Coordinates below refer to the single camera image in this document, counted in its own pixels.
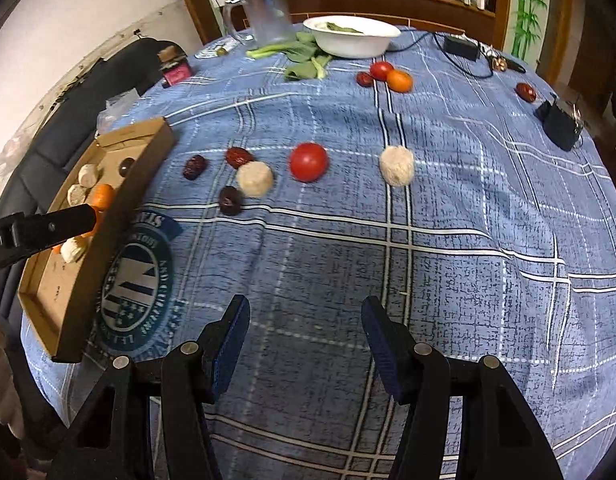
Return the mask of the beige cake block front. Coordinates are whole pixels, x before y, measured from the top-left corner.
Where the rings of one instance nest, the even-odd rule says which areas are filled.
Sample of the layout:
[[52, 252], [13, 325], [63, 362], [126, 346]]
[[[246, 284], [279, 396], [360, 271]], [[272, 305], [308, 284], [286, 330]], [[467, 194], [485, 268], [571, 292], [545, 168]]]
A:
[[85, 254], [87, 247], [88, 241], [85, 237], [81, 235], [70, 237], [61, 245], [61, 258], [67, 264], [77, 262]]

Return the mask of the beige cake block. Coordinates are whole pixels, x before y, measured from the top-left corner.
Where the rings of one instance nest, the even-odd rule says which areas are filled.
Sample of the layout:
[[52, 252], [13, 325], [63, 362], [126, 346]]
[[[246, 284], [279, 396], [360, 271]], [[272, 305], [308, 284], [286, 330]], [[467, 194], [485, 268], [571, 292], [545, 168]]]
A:
[[85, 237], [81, 235], [70, 237], [61, 245], [61, 258], [67, 264], [77, 262], [85, 254], [87, 247], [88, 241]]
[[78, 182], [84, 188], [93, 188], [98, 182], [98, 175], [96, 164], [85, 164], [79, 170]]

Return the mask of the beige cylinder cake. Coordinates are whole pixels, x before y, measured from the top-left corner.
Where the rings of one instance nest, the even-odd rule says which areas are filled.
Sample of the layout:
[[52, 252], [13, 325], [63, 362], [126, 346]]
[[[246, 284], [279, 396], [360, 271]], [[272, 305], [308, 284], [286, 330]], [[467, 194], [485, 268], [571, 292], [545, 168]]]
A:
[[67, 191], [67, 202], [70, 207], [76, 207], [86, 203], [90, 190], [81, 184], [73, 184]]

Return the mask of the large red date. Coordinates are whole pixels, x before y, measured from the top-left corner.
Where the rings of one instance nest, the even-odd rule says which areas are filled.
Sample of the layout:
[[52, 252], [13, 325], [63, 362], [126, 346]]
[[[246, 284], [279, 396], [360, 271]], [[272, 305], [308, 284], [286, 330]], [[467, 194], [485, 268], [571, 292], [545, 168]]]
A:
[[125, 178], [132, 166], [134, 165], [135, 159], [132, 157], [127, 157], [120, 162], [118, 172], [122, 178]]

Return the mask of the dark round date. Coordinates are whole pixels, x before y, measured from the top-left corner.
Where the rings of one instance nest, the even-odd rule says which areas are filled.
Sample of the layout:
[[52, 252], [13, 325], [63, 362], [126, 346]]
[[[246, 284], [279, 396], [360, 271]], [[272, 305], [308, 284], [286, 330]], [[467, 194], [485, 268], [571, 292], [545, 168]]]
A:
[[244, 195], [234, 186], [224, 186], [221, 188], [218, 198], [218, 206], [222, 214], [226, 216], [236, 216], [243, 210]]

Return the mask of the white puffed cake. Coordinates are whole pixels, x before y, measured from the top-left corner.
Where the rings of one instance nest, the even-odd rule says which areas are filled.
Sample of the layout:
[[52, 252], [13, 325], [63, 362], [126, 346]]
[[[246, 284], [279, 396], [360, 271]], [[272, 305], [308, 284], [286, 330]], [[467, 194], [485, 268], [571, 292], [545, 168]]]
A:
[[379, 170], [390, 186], [407, 186], [414, 178], [414, 155], [402, 145], [388, 145], [379, 156]]

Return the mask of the black sofa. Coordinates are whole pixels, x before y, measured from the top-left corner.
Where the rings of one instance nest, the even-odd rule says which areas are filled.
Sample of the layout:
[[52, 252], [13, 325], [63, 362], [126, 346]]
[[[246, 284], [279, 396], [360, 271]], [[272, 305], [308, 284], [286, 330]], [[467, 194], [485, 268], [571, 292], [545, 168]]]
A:
[[113, 96], [136, 90], [144, 94], [163, 79], [158, 53], [178, 45], [140, 38], [111, 58], [99, 58], [37, 133], [0, 196], [0, 219], [22, 212], [48, 211], [76, 161], [94, 140], [97, 115]]

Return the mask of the cardboard box tray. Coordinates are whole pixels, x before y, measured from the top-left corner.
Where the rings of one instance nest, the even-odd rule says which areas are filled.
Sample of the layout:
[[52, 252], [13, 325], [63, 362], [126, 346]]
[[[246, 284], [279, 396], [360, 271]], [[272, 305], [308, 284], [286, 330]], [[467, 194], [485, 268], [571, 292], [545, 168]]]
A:
[[98, 174], [94, 188], [88, 191], [88, 204], [96, 204], [102, 196], [100, 188], [109, 185], [114, 189], [114, 199], [106, 204], [96, 226], [86, 230], [85, 252], [78, 260], [67, 263], [48, 248], [30, 257], [24, 266], [18, 299], [52, 361], [81, 361], [110, 260], [175, 142], [175, 134], [162, 117], [104, 133], [85, 150], [56, 193], [50, 204], [52, 212], [68, 207], [68, 190], [87, 164], [94, 165]]

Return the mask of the clear plastic bag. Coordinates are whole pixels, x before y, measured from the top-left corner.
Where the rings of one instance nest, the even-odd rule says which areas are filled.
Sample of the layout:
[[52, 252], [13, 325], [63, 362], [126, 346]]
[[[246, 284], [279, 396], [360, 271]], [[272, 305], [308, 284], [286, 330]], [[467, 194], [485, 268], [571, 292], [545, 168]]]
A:
[[135, 89], [122, 92], [108, 99], [105, 108], [97, 115], [96, 136], [110, 131], [111, 126], [125, 113], [128, 113], [138, 99], [140, 99], [140, 96]]

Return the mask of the dark purple date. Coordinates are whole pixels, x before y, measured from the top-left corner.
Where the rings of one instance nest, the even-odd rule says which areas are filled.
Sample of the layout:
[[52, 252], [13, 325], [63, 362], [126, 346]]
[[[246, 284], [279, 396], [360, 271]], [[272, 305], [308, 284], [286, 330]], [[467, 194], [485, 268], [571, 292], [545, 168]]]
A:
[[207, 159], [201, 155], [192, 156], [182, 170], [182, 176], [189, 181], [196, 180], [208, 167]]

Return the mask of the pink black small box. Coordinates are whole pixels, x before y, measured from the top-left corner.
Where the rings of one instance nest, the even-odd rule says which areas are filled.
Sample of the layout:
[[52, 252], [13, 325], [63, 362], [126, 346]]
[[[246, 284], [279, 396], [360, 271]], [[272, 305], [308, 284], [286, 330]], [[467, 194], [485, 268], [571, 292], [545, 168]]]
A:
[[186, 81], [193, 75], [185, 53], [177, 46], [165, 47], [158, 52], [160, 72], [163, 75], [163, 88]]

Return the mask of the red date middle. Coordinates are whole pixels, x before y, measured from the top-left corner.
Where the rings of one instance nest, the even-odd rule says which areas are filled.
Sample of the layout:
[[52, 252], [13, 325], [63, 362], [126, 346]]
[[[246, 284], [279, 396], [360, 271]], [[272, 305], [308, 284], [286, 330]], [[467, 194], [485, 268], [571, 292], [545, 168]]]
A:
[[231, 146], [225, 151], [225, 161], [234, 169], [242, 167], [248, 162], [254, 162], [255, 156], [239, 146]]

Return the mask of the round beige cake middle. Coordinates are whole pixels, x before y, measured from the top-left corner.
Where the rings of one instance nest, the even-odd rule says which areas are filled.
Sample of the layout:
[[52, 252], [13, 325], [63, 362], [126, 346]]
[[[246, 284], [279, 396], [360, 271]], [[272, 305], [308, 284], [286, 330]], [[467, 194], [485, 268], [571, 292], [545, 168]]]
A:
[[274, 176], [265, 162], [254, 160], [237, 169], [236, 182], [245, 196], [259, 198], [271, 190]]

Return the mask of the blue plaid tablecloth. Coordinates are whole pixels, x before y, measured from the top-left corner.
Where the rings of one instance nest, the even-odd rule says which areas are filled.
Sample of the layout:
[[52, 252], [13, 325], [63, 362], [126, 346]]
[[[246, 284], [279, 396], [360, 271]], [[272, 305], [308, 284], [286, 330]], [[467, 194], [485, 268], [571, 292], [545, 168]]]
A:
[[[134, 104], [126, 124], [163, 117], [178, 141], [106, 276], [83, 360], [55, 363], [21, 329], [63, 419], [113, 356], [164, 356], [243, 295], [245, 344], [208, 411], [223, 476], [383, 479], [407, 411], [366, 343], [372, 295], [445, 356], [499, 358], [564, 476], [593, 471], [616, 434], [616, 190], [593, 140], [560, 150], [517, 96], [520, 75], [455, 67], [422, 32], [405, 30], [387, 60], [413, 76], [411, 92], [359, 86], [362, 60], [288, 81], [282, 55], [235, 50], [196, 58], [191, 79]], [[329, 156], [319, 180], [291, 174], [302, 143]], [[407, 186], [381, 176], [388, 145], [414, 155]], [[236, 216], [218, 206], [224, 186], [241, 191], [231, 146], [274, 176]], [[208, 167], [189, 181], [194, 155]]]

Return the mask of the large red tomato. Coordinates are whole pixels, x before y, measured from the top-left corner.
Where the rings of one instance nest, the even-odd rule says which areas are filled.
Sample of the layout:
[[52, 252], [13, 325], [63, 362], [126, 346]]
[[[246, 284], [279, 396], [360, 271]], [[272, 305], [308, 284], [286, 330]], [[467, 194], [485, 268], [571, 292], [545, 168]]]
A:
[[302, 143], [295, 147], [289, 158], [289, 169], [300, 182], [319, 180], [329, 168], [325, 148], [316, 143]]

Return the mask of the black power adapter right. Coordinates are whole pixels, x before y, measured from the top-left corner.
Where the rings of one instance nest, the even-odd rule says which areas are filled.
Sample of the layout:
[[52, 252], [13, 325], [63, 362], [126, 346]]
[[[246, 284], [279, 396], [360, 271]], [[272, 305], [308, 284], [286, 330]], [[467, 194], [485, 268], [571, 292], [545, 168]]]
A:
[[580, 141], [584, 121], [576, 103], [553, 94], [551, 101], [544, 101], [535, 110], [535, 116], [546, 136], [562, 151], [571, 151]]

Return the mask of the clear plastic pitcher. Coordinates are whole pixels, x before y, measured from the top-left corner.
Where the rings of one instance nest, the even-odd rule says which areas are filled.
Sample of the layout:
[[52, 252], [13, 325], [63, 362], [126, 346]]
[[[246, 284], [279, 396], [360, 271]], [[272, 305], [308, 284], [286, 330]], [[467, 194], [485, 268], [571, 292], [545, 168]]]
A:
[[[249, 23], [249, 34], [238, 32], [232, 11], [241, 6]], [[244, 46], [262, 48], [295, 40], [295, 30], [286, 0], [227, 0], [222, 8], [227, 33]]]

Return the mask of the green leafy vegetable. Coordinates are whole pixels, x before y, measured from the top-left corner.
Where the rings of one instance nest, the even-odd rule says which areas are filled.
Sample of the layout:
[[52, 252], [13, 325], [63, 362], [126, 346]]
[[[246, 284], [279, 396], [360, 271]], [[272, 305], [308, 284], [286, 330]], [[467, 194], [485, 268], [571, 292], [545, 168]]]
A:
[[269, 44], [253, 50], [246, 55], [253, 60], [268, 58], [275, 54], [283, 54], [289, 65], [285, 68], [284, 78], [290, 81], [307, 79], [324, 79], [326, 67], [333, 56], [323, 51], [311, 32], [297, 32], [293, 41], [281, 44]]

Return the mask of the far right red date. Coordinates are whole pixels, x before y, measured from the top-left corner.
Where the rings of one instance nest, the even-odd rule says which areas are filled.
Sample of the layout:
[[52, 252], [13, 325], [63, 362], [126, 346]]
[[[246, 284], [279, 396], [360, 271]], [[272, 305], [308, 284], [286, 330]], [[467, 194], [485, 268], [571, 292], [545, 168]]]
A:
[[523, 101], [527, 103], [533, 103], [537, 99], [537, 92], [527, 82], [519, 82], [515, 86], [515, 92]]

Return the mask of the small far tangerine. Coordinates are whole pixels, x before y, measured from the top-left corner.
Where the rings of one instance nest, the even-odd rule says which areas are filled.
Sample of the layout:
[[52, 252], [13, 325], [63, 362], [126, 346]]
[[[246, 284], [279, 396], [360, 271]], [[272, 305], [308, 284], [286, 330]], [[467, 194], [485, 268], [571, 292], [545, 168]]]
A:
[[414, 86], [413, 77], [403, 70], [391, 70], [386, 76], [388, 89], [398, 93], [411, 92]]

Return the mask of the small far red date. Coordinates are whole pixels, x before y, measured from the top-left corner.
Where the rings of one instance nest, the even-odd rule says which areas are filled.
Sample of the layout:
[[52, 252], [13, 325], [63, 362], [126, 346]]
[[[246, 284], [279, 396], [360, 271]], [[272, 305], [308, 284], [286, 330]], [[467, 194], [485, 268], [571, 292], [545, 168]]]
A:
[[359, 86], [369, 88], [373, 86], [374, 79], [369, 73], [359, 72], [355, 75], [355, 81]]

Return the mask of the white bowl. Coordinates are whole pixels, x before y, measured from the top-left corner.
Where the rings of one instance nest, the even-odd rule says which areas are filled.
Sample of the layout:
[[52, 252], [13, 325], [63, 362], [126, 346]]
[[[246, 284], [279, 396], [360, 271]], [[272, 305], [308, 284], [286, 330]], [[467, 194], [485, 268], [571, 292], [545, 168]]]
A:
[[379, 58], [401, 35], [395, 25], [353, 15], [316, 16], [302, 25], [322, 51], [337, 58]]

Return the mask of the small far tomato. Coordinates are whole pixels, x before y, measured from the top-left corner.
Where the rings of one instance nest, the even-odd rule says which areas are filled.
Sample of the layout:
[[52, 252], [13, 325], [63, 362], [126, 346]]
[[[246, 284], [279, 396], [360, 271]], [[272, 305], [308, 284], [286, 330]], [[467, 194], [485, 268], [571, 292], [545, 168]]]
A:
[[370, 66], [370, 75], [378, 81], [386, 81], [393, 71], [393, 65], [385, 61], [375, 62]]

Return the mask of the black power brick far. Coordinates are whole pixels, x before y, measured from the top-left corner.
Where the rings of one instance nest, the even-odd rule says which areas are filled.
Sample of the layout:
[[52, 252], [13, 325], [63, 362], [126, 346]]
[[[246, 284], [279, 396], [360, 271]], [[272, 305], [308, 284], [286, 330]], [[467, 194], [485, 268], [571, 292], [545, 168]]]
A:
[[465, 58], [465, 60], [472, 62], [476, 62], [480, 53], [482, 53], [478, 41], [457, 35], [443, 37], [442, 50], [447, 54]]

